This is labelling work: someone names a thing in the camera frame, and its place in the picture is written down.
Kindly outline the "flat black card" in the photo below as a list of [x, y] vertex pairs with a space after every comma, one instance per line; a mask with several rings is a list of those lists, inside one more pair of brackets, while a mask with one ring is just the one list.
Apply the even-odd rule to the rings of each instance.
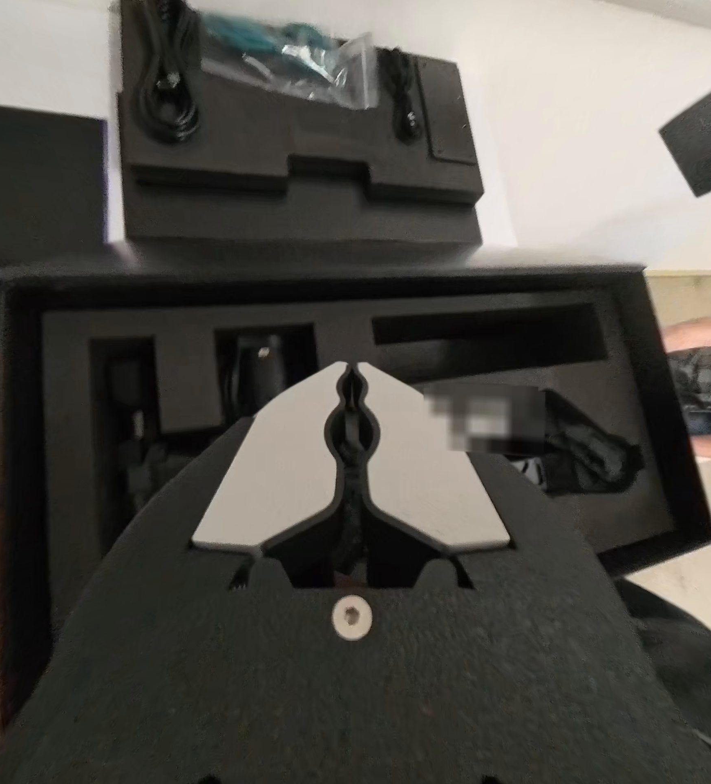
[[477, 166], [458, 65], [417, 58], [417, 74], [429, 153], [437, 162]]

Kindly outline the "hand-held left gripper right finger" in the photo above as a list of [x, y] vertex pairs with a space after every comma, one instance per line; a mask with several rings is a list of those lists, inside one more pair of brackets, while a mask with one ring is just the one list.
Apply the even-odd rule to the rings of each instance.
[[446, 554], [506, 548], [510, 535], [467, 454], [450, 447], [445, 420], [415, 388], [367, 362], [356, 368], [376, 427], [366, 464], [375, 516]]

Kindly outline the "person's dark clothing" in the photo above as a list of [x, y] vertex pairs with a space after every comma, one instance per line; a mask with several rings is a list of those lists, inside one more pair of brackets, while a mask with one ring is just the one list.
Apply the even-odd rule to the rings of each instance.
[[683, 719], [711, 750], [711, 630], [626, 579], [615, 581], [645, 652]]

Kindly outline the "white desk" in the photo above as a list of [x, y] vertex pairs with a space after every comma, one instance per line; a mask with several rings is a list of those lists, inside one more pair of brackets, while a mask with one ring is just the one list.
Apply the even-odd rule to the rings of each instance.
[[[105, 243], [367, 242], [127, 238], [121, 3], [0, 2], [0, 106], [105, 122]], [[711, 271], [711, 193], [694, 196], [658, 133], [711, 92], [711, 29], [611, 2], [188, 4], [457, 64], [488, 248]]]

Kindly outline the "black foam cut-out piece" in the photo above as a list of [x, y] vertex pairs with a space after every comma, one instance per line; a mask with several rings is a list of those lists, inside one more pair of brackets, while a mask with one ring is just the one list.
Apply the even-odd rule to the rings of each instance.
[[669, 120], [658, 133], [694, 196], [711, 193], [711, 92]]

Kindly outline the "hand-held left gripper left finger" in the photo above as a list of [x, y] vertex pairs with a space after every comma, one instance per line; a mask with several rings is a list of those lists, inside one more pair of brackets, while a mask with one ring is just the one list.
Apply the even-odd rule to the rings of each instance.
[[334, 517], [344, 465], [330, 428], [348, 370], [343, 361], [324, 367], [253, 418], [192, 535], [195, 548], [258, 557]]

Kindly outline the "black box with foam slots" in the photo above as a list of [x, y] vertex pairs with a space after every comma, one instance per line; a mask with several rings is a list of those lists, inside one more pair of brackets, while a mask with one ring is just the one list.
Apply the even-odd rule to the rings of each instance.
[[10, 715], [47, 665], [72, 605], [139, 510], [115, 459], [107, 366], [145, 356], [170, 464], [225, 422], [227, 338], [278, 332], [289, 383], [364, 360], [414, 386], [470, 379], [554, 390], [638, 445], [623, 493], [559, 505], [611, 575], [711, 543], [638, 267], [297, 263], [204, 270], [113, 256], [0, 271], [4, 439], [0, 685]]

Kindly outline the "black power adapter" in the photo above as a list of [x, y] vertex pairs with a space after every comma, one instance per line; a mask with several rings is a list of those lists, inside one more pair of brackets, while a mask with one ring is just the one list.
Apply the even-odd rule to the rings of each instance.
[[153, 375], [145, 356], [115, 358], [107, 366], [115, 414], [115, 459], [125, 494], [143, 506], [165, 484], [170, 446], [160, 433]]

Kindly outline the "black device with white logo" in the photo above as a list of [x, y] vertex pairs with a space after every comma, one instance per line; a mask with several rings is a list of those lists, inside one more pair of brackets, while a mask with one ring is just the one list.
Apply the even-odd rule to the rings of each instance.
[[226, 423], [259, 412], [290, 385], [284, 336], [252, 332], [227, 338], [220, 382]]

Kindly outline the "black cloth pouch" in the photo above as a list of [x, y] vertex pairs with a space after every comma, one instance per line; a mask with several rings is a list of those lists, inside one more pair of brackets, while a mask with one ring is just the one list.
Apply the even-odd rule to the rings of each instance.
[[551, 497], [629, 490], [645, 468], [640, 446], [607, 432], [556, 391], [545, 397], [543, 451], [509, 456], [511, 465]]

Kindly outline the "clear bag with green parts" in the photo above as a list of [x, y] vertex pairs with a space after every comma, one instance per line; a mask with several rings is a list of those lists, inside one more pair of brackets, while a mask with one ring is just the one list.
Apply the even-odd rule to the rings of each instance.
[[352, 111], [374, 109], [380, 102], [370, 33], [340, 40], [306, 23], [266, 24], [208, 11], [199, 19], [205, 73]]

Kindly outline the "black foam insert tray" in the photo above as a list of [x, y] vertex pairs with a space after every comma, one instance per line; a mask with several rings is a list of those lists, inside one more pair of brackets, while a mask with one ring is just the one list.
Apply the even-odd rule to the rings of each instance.
[[376, 49], [352, 111], [205, 73], [185, 2], [122, 2], [125, 235], [179, 241], [479, 244], [477, 166], [429, 153], [417, 56]]

